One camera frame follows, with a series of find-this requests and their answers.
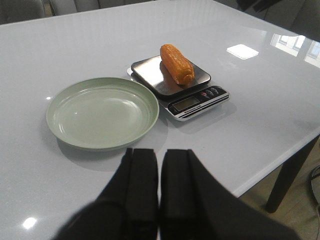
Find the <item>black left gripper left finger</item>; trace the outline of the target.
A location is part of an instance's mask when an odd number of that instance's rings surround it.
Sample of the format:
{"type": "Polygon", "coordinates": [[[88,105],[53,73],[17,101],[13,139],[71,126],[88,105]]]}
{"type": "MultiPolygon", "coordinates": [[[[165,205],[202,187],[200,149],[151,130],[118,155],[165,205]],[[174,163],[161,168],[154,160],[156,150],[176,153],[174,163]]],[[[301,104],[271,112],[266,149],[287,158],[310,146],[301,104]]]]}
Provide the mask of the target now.
{"type": "Polygon", "coordinates": [[[158,164],[152,149],[127,148],[96,200],[76,212],[56,240],[155,240],[158,164]]]}

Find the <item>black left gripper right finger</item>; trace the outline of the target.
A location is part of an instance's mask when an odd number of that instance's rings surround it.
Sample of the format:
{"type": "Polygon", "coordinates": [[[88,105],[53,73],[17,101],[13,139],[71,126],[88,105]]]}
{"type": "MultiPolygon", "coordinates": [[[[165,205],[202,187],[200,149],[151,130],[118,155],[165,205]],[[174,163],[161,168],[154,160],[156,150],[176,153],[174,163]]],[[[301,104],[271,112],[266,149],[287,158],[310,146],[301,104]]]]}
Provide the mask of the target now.
{"type": "Polygon", "coordinates": [[[192,150],[169,149],[161,169],[162,240],[298,240],[226,190],[192,150]]]}

